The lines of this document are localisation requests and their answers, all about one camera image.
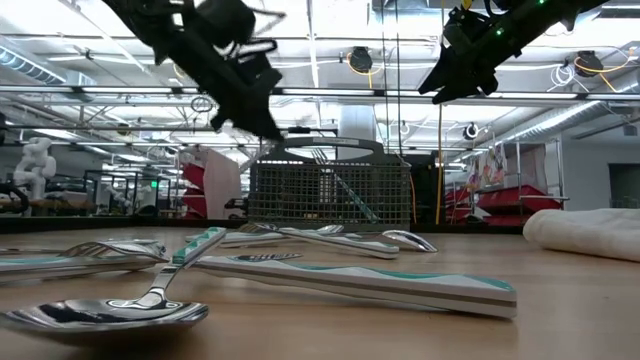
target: utensil handle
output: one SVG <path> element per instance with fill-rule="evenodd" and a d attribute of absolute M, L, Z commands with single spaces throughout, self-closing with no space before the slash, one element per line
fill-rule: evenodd
<path fill-rule="evenodd" d="M 400 248 L 397 246 L 377 241 L 355 241 L 346 237 L 322 236 L 300 230 L 280 229 L 277 230 L 277 232 L 304 239 L 312 243 L 355 251 L 361 254 L 375 256 L 381 259 L 395 259 L 396 257 L 398 257 L 398 253 L 400 252 Z"/>
<path fill-rule="evenodd" d="M 408 274 L 362 267 L 248 262 L 207 256 L 194 268 L 216 276 L 296 286 L 500 317 L 516 315 L 516 292 L 506 282 L 468 275 Z"/>
<path fill-rule="evenodd" d="M 188 268 L 205 251 L 219 245 L 225 237 L 227 229 L 211 227 L 196 237 L 187 246 L 173 253 L 171 264 Z"/>

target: ceiling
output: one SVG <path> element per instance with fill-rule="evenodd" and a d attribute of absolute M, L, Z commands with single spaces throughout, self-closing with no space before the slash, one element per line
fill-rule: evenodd
<path fill-rule="evenodd" d="M 421 16 L 399 16 L 399 25 L 394 16 L 387 16 L 385 23 L 376 21 L 369 12 L 371 0 L 245 0 L 250 6 L 272 11 L 284 11 L 286 19 L 261 34 L 278 40 L 278 50 L 270 55 L 274 67 L 284 75 L 280 87 L 331 88 L 331 89 L 398 89 L 415 90 L 429 74 L 439 56 L 441 23 L 437 9 Z M 187 77 L 176 71 L 168 61 L 159 67 L 153 66 L 153 52 L 143 45 L 123 23 L 98 0 L 77 0 L 78 11 L 70 9 L 67 0 L 0 0 L 0 34 L 21 51 L 35 56 L 43 64 L 56 69 L 74 70 L 95 80 L 97 85 L 135 86 L 194 86 Z M 615 1 L 609 6 L 632 6 L 640 1 Z M 268 24 L 270 19 L 258 16 L 256 29 Z M 593 50 L 603 59 L 606 69 L 620 64 L 627 66 L 608 74 L 610 80 L 632 71 L 639 64 L 627 60 L 639 35 L 638 20 L 634 18 L 595 18 L 580 22 L 572 33 L 554 26 L 545 35 L 523 50 L 518 59 L 509 59 L 498 68 L 499 91 L 519 92 L 583 92 L 598 89 L 602 92 L 605 83 L 600 77 L 578 78 L 568 81 L 566 86 L 554 85 L 557 68 L 565 59 L 575 58 L 578 50 Z M 309 40 L 313 28 L 314 39 Z M 371 86 L 367 76 L 354 73 L 342 60 L 354 46 L 366 46 L 374 61 Z M 89 51 L 93 60 L 85 56 Z M 317 76 L 313 62 L 317 62 Z M 143 72 L 142 64 L 148 72 Z M 38 84 L 13 70 L 0 66 L 0 82 L 3 84 Z M 74 121 L 80 116 L 79 106 L 66 105 L 68 98 L 62 96 L 12 95 L 29 103 L 46 106 L 65 119 Z M 166 97 L 134 96 L 145 101 L 167 102 Z M 118 100 L 110 95 L 97 99 L 106 102 Z M 179 105 L 169 106 L 116 106 L 85 107 L 84 120 L 91 117 L 91 126 L 115 126 L 129 123 L 134 126 L 166 127 L 164 131 L 150 133 L 132 132 L 122 136 L 113 131 L 96 131 L 89 134 L 103 141 L 175 141 L 229 144 L 226 153 L 239 162 L 246 155 L 233 148 L 237 144 L 256 144 L 257 139 L 235 130 L 225 128 L 220 134 L 212 132 L 190 132 L 185 129 L 207 126 L 211 114 L 195 114 L 187 105 L 189 97 Z M 0 99 L 0 107 L 15 107 L 16 98 Z M 272 113 L 281 127 L 309 126 L 337 128 L 340 108 L 348 104 L 338 100 L 314 101 L 272 99 Z M 371 101 L 376 120 L 386 128 L 380 131 L 379 141 L 404 146 L 434 146 L 438 141 L 439 107 L 424 101 L 402 102 L 396 98 L 379 98 Z M 548 104 L 510 102 L 505 104 L 445 106 L 442 112 L 444 146 L 474 146 L 498 137 L 500 134 L 546 111 Z M 43 115 L 29 112 L 29 116 Z M 51 121 L 41 116 L 38 121 Z M 469 122 L 487 129 L 475 143 L 462 138 L 462 127 Z"/>

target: wooden table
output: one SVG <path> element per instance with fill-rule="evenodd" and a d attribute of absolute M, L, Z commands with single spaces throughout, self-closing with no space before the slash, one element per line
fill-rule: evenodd
<path fill-rule="evenodd" d="M 198 229 L 125 228 L 0 236 L 0 246 L 59 247 L 108 238 L 153 238 L 169 251 Z M 509 281 L 519 292 L 513 321 L 394 305 L 312 290 L 219 279 L 187 271 L 169 290 L 176 301 L 211 307 L 175 345 L 144 354 L 96 353 L 0 331 L 2 359 L 638 359 L 640 264 L 538 250 L 518 236 L 426 235 L 435 255 L 403 252 L 386 261 L 329 248 L 215 249 L 215 254 L 304 252 L 308 264 L 460 272 Z M 60 299 L 143 294 L 153 270 L 0 287 L 0 310 Z"/>

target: folded cloth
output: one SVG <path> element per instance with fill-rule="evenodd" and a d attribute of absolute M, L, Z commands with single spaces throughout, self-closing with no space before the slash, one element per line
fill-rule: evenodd
<path fill-rule="evenodd" d="M 640 210 L 542 210 L 529 218 L 524 237 L 545 249 L 640 262 Z"/>

